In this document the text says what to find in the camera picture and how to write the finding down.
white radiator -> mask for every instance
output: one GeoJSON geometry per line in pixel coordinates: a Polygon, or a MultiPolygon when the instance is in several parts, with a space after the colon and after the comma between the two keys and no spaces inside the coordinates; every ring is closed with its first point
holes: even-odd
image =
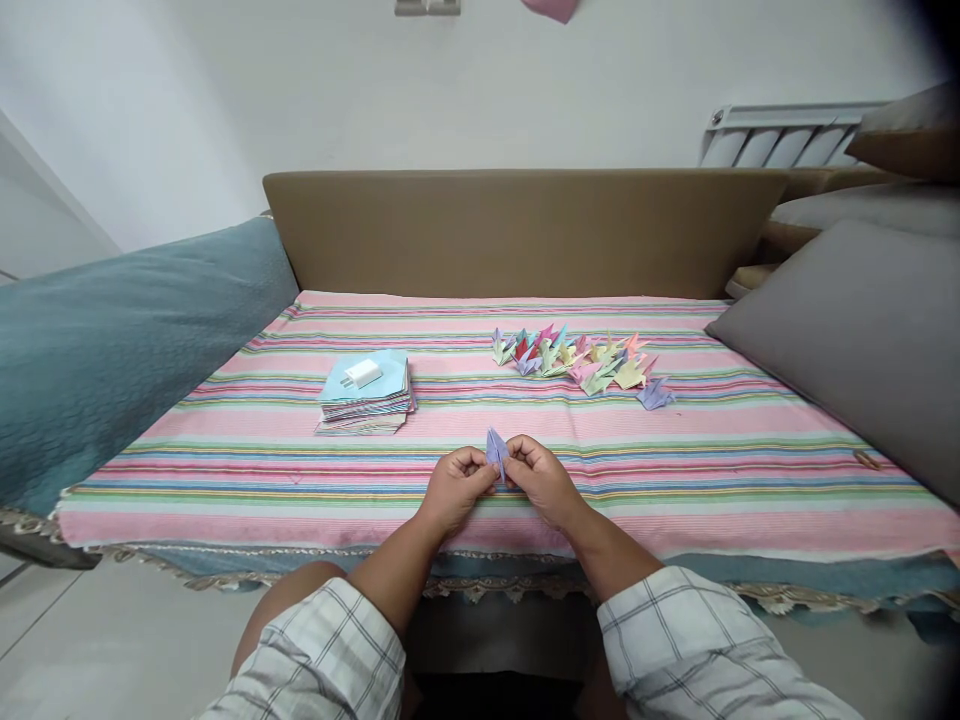
{"type": "Polygon", "coordinates": [[[725,105],[708,121],[700,167],[839,167],[860,119],[886,102],[725,105]]]}

left hand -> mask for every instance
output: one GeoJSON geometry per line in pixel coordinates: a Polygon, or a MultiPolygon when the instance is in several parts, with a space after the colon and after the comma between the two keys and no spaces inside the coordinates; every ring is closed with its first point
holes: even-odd
{"type": "Polygon", "coordinates": [[[475,447],[462,447],[440,458],[416,517],[443,540],[452,537],[481,495],[492,495],[500,477],[497,465],[475,447]]]}

pink striped cloth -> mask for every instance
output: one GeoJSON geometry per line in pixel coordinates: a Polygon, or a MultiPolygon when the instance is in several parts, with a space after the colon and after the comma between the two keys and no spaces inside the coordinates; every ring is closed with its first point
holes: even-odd
{"type": "MultiPolygon", "coordinates": [[[[424,299],[301,293],[296,303],[62,499],[74,546],[178,541],[344,550],[419,506],[437,459],[486,430],[552,448],[587,500],[661,557],[815,562],[960,554],[960,519],[861,439],[706,336],[716,301],[424,299]],[[495,327],[640,334],[677,402],[493,361],[495,327]],[[396,435],[318,437],[317,396],[345,353],[408,351],[419,403],[396,435]],[[880,470],[864,467],[867,452],[880,470]]],[[[519,491],[482,499],[447,550],[571,551],[519,491]]]]}

hand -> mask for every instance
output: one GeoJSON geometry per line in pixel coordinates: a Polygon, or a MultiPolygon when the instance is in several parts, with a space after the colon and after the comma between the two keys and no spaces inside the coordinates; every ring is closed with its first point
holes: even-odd
{"type": "Polygon", "coordinates": [[[441,540],[452,537],[477,498],[494,493],[493,483],[499,477],[500,468],[487,465],[486,456],[475,447],[454,450],[433,469],[416,517],[439,533],[441,540]]]}
{"type": "Polygon", "coordinates": [[[510,480],[519,485],[554,530],[565,531],[590,506],[581,497],[557,456],[527,435],[507,441],[511,457],[503,461],[510,480]]]}

white charger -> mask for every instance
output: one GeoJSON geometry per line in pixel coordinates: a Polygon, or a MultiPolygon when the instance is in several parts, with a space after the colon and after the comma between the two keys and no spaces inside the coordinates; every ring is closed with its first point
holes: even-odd
{"type": "Polygon", "coordinates": [[[377,378],[382,377],[383,370],[381,370],[380,366],[373,360],[367,358],[366,360],[361,360],[356,365],[348,367],[344,371],[344,375],[346,375],[346,377],[340,381],[341,385],[359,389],[365,385],[369,385],[377,378]]]}

